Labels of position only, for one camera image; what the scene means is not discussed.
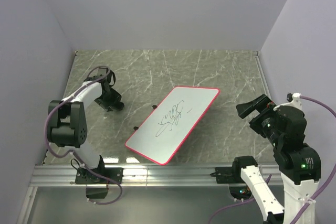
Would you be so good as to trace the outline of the red-framed whiteboard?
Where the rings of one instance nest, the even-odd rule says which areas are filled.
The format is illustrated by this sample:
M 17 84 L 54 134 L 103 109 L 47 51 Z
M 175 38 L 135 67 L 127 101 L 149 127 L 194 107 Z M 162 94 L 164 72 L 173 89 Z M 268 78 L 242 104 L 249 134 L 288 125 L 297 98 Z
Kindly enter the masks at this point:
M 166 165 L 220 94 L 219 88 L 177 86 L 127 139 L 125 147 Z

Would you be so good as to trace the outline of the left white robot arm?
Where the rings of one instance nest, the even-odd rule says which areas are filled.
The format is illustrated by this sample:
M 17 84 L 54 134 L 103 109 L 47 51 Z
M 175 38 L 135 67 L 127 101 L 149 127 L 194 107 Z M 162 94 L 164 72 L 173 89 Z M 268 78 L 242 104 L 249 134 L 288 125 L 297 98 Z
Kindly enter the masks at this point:
M 87 176 L 94 183 L 106 178 L 106 169 L 101 155 L 96 154 L 86 142 L 88 136 L 86 109 L 96 103 L 107 112 L 121 111 L 124 103 L 121 94 L 114 88 L 115 73 L 108 66 L 98 66 L 91 70 L 82 85 L 68 97 L 53 100 L 48 106 L 48 116 L 44 126 L 46 147 L 56 158 L 71 154 L 79 166 L 88 171 Z

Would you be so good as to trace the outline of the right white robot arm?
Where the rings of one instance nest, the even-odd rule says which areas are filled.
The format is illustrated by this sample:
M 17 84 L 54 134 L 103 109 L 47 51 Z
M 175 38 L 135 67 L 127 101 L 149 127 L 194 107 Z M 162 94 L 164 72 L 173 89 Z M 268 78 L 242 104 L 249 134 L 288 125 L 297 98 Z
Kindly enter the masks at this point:
M 315 223 L 314 193 L 321 178 L 321 159 L 304 142 L 307 121 L 302 110 L 301 94 L 288 94 L 287 102 L 276 105 L 265 94 L 236 105 L 241 119 L 257 111 L 250 128 L 270 142 L 283 182 L 285 203 L 280 204 L 262 177 L 252 156 L 233 161 L 232 177 L 250 189 L 264 223 Z

